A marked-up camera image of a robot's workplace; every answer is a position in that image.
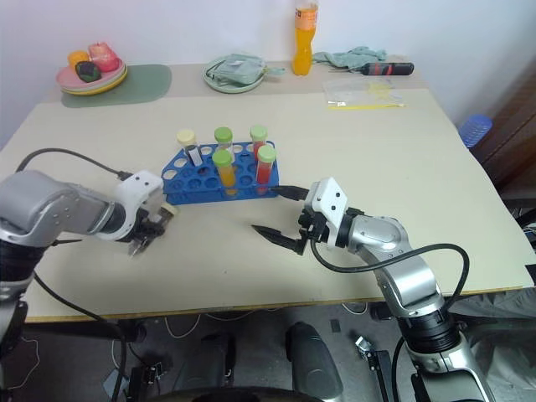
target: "plate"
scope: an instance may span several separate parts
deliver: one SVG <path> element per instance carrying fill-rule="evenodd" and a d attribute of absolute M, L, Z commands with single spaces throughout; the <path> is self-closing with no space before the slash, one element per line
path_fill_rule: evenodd
<path fill-rule="evenodd" d="M 253 84 L 243 85 L 232 81 L 225 81 L 222 83 L 220 80 L 214 80 L 207 75 L 207 71 L 214 68 L 217 64 L 221 64 L 225 61 L 224 57 L 218 57 L 215 60 L 212 60 L 210 63 L 204 66 L 203 68 L 203 79 L 210 88 L 217 90 L 218 92 L 223 92 L 225 94 L 241 94 L 242 92 L 247 92 L 248 90 L 253 90 L 260 85 L 262 79 L 265 78 L 265 75 L 262 74 Z"/>
<path fill-rule="evenodd" d="M 67 66 L 61 69 L 56 75 L 56 82 L 66 90 L 94 90 L 97 87 L 107 85 L 113 80 L 116 80 L 117 77 L 122 76 L 125 67 L 125 63 L 121 61 L 121 64 L 116 70 L 102 73 L 101 78 L 97 81 L 84 82 L 69 66 Z"/>
<path fill-rule="evenodd" d="M 77 95 L 77 96 L 97 95 L 97 94 L 106 92 L 107 90 L 111 90 L 112 88 L 115 88 L 116 86 L 118 86 L 126 78 L 127 72 L 128 72 L 128 69 L 125 69 L 125 72 L 115 81 L 108 82 L 107 85 L 101 86 L 99 88 L 90 89 L 90 90 L 66 90 L 62 88 L 61 90 L 65 92 L 66 94 Z"/>

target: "test tube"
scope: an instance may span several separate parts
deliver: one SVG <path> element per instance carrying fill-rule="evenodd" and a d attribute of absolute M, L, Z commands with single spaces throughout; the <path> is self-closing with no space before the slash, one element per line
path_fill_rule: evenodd
<path fill-rule="evenodd" d="M 276 150 L 272 145 L 263 145 L 257 153 L 259 162 L 257 163 L 256 181 L 258 184 L 267 184 L 270 181 L 271 168 L 276 161 Z M 267 187 L 258 187 L 257 193 L 262 195 L 268 191 Z"/>
<path fill-rule="evenodd" d="M 228 127 L 218 127 L 214 130 L 214 138 L 218 143 L 218 149 L 226 149 L 235 161 L 235 153 L 233 152 L 233 132 Z"/>
<path fill-rule="evenodd" d="M 259 148 L 266 145 L 266 137 L 268 137 L 268 130 L 261 125 L 252 126 L 250 128 L 251 141 L 253 142 L 253 153 L 255 154 L 255 160 L 259 160 L 257 153 Z"/>
<path fill-rule="evenodd" d="M 194 166 L 203 164 L 203 158 L 198 148 L 193 130 L 181 130 L 177 133 L 177 141 L 184 147 L 184 153 Z"/>
<path fill-rule="evenodd" d="M 212 156 L 212 160 L 218 169 L 219 179 L 224 187 L 229 188 L 236 185 L 235 170 L 233 169 L 233 158 L 231 153 L 226 149 L 219 149 Z M 227 189 L 225 193 L 234 196 L 238 190 Z"/>

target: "yellow liquid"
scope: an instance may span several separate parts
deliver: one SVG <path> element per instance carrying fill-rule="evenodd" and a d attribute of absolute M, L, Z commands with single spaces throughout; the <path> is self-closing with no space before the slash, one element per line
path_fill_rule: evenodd
<path fill-rule="evenodd" d="M 219 179 L 224 187 L 233 187 L 236 184 L 235 170 L 232 165 L 218 167 Z M 237 190 L 225 190 L 227 195 L 236 195 Z"/>
<path fill-rule="evenodd" d="M 305 9 L 303 12 L 312 12 L 316 10 Z M 311 42 L 315 36 L 316 28 L 299 29 L 295 28 L 296 33 L 296 55 L 292 61 L 292 70 L 296 75 L 307 75 L 311 69 L 312 51 Z"/>

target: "table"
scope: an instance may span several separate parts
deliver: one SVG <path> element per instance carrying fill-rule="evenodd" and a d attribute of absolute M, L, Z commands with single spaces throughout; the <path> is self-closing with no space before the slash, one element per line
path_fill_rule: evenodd
<path fill-rule="evenodd" d="M 314 66 L 307 77 L 288 74 L 243 95 L 209 89 L 201 65 L 173 67 L 173 84 L 160 100 L 138 105 L 68 109 L 55 89 L 30 113 L 0 152 L 0 179 L 28 153 L 64 147 L 117 169 L 160 173 L 178 151 L 175 133 L 196 131 L 212 142 L 229 126 L 247 141 L 263 124 L 276 144 L 280 183 L 309 187 L 333 176 L 349 206 L 397 218 L 414 248 L 438 242 L 462 246 L 471 257 L 465 293 L 532 286 L 525 265 L 536 257 L 456 128 L 418 75 L 394 77 L 407 107 L 374 111 L 327 108 L 322 82 L 342 78 Z M 45 154 L 30 168 L 58 180 L 111 193 L 115 178 L 68 155 Z M 374 274 L 341 275 L 276 247 L 251 227 L 261 224 L 297 235 L 302 204 L 284 198 L 180 207 L 167 233 L 131 258 L 122 243 L 87 238 L 51 248 L 38 265 L 63 297 L 108 317 L 380 300 Z M 335 250 L 326 257 L 356 264 Z M 448 250 L 424 255 L 441 289 L 451 293 L 461 271 Z M 29 322 L 80 320 L 34 282 Z"/>

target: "test tube rack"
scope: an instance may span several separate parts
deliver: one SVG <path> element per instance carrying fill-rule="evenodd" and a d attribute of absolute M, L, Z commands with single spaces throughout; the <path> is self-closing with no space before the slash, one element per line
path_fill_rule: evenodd
<path fill-rule="evenodd" d="M 235 201 L 237 199 L 272 198 L 277 194 L 270 187 L 279 184 L 277 161 L 271 169 L 270 181 L 258 184 L 255 181 L 257 162 L 251 142 L 233 144 L 234 175 L 236 185 L 225 188 L 219 179 L 218 171 L 212 162 L 212 155 L 218 144 L 203 144 L 199 151 L 203 158 L 200 166 L 194 166 L 181 151 L 162 170 L 164 194 L 171 205 L 215 203 L 218 201 Z M 228 195 L 225 190 L 235 189 L 235 195 Z"/>

